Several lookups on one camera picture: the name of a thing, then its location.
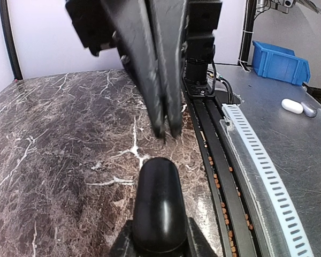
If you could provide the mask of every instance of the brown marble tabletop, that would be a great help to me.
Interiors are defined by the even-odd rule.
[[[132,218],[143,161],[179,169],[187,215],[222,255],[190,115],[182,136],[154,138],[124,71],[14,82],[0,93],[0,257],[107,256]]]

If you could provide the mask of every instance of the white object in bin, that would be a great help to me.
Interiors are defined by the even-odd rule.
[[[300,103],[297,103],[290,99],[283,99],[282,100],[282,107],[287,111],[291,111],[295,114],[303,113],[303,106]]]

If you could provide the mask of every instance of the black linear rail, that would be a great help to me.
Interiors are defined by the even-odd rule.
[[[217,217],[217,223],[218,223],[218,227],[219,227],[220,240],[221,240],[221,244],[223,247],[224,257],[232,257],[230,241],[228,239],[227,226],[225,224],[225,218],[224,218],[223,210],[221,207],[221,200],[220,200],[217,188],[216,188],[216,184],[215,184],[214,177],[213,177],[212,167],[211,167],[209,160],[208,160],[208,155],[205,154],[207,150],[204,147],[204,142],[203,142],[203,139],[201,136],[201,130],[199,128],[198,121],[196,119],[195,111],[193,109],[190,99],[187,96],[186,96],[186,101],[187,101],[187,108],[189,110],[190,116],[192,117],[193,127],[194,127],[194,131],[196,134],[198,146],[200,148],[200,152],[202,155],[203,165],[204,165],[204,168],[207,173],[210,192],[212,193],[213,207],[214,207],[214,211],[215,211],[215,214]]]
[[[2,24],[2,30],[4,33],[7,53],[9,55],[14,78],[17,80],[22,80],[22,74],[19,66],[16,47],[14,46],[14,39],[13,39],[12,28],[10,23],[9,8],[7,5],[7,0],[0,0],[0,17],[1,17],[1,24]]]
[[[255,205],[253,203],[250,192],[248,190],[248,186],[246,184],[245,178],[240,170],[238,161],[235,158],[235,155],[228,142],[228,139],[224,135],[223,128],[220,125],[220,120],[223,117],[218,111],[218,108],[213,101],[206,101],[205,105],[207,107],[209,116],[217,132],[217,136],[220,139],[221,145],[226,153],[227,159],[230,161],[233,167],[233,170],[234,170],[233,174],[236,176],[235,182],[238,185],[238,188],[241,190],[241,200],[242,200],[244,209],[249,216],[249,220],[251,224],[253,225],[253,230],[251,230],[251,234],[253,236],[253,240],[255,241],[257,256],[270,257],[268,245],[265,240],[261,222],[258,218]]]
[[[234,179],[230,173],[230,166],[226,160],[225,153],[219,139],[216,136],[215,128],[209,114],[201,100],[193,101],[194,108],[200,120],[202,130],[208,141],[209,149],[217,169],[221,188],[229,210],[230,221],[235,236],[235,243],[240,257],[255,257],[256,250],[251,233],[247,227],[243,206],[235,189]]]

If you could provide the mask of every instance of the black glossy object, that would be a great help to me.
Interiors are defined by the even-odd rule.
[[[134,244],[150,253],[171,252],[187,238],[187,216],[175,164],[148,160],[140,171],[133,214]]]

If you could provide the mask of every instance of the blue plastic bin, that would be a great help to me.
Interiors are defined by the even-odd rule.
[[[252,66],[258,76],[277,79],[301,86],[309,82],[308,61],[295,56],[295,52],[283,47],[253,41],[255,51]]]

